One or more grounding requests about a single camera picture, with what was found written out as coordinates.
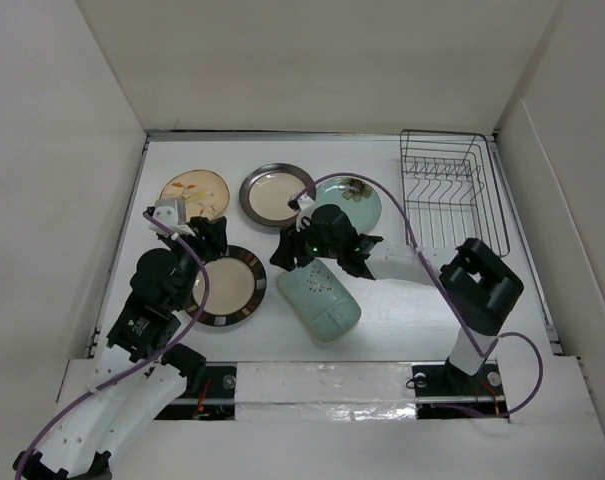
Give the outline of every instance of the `plate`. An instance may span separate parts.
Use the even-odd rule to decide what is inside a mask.
[[[200,323],[226,327],[241,322],[258,308],[266,292],[264,265],[253,253],[229,245],[219,259],[206,264],[211,286],[209,299],[200,316]],[[199,272],[193,287],[192,313],[204,295],[204,275]]]
[[[313,179],[288,163],[264,165],[251,173],[240,187],[240,205],[249,218],[269,227],[286,227],[295,222],[296,212],[287,203]],[[315,198],[315,187],[308,195]]]
[[[356,178],[338,177],[318,187],[315,207],[333,203],[340,207],[358,233],[371,230],[382,215],[382,202],[371,185]]]
[[[229,187],[217,173],[210,170],[191,170],[178,175],[162,189],[160,199],[184,198],[186,219],[219,217],[229,205]]]

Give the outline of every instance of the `dish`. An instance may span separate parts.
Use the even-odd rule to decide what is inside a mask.
[[[296,212],[287,203],[313,179],[299,167],[272,163],[247,176],[240,187],[240,205],[249,218],[269,227],[286,227],[295,222]],[[308,195],[315,198],[315,187]]]
[[[229,187],[217,173],[210,170],[191,170],[184,172],[162,189],[160,199],[184,198],[186,219],[206,217],[209,220],[219,217],[229,205]]]
[[[251,315],[266,292],[266,272],[262,262],[247,249],[229,245],[219,259],[206,264],[211,285],[209,299],[200,316],[200,323],[225,327]],[[192,313],[204,296],[204,276],[199,272],[193,286]]]
[[[278,287],[311,334],[323,342],[340,338],[362,315],[358,302],[317,258],[304,268],[283,272]]]
[[[371,185],[356,178],[338,177],[318,187],[315,207],[336,204],[358,233],[371,230],[382,215],[380,196]]]

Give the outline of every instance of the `black wire dish rack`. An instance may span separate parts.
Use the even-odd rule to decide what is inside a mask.
[[[400,154],[404,209],[419,246],[454,248],[475,237],[500,257],[510,252],[498,180],[484,135],[404,130]]]

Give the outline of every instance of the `silver-rimmed plate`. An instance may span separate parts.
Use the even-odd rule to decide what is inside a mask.
[[[240,205],[249,218],[269,227],[286,227],[295,222],[296,212],[288,202],[304,187],[313,184],[311,176],[288,163],[272,163],[247,176],[240,187]],[[315,199],[315,187],[308,195]]]

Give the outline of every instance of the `beige plate with floral pattern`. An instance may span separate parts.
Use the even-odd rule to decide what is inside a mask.
[[[229,187],[217,173],[191,170],[178,175],[165,185],[160,199],[181,197],[186,204],[186,219],[219,217],[229,205]]]

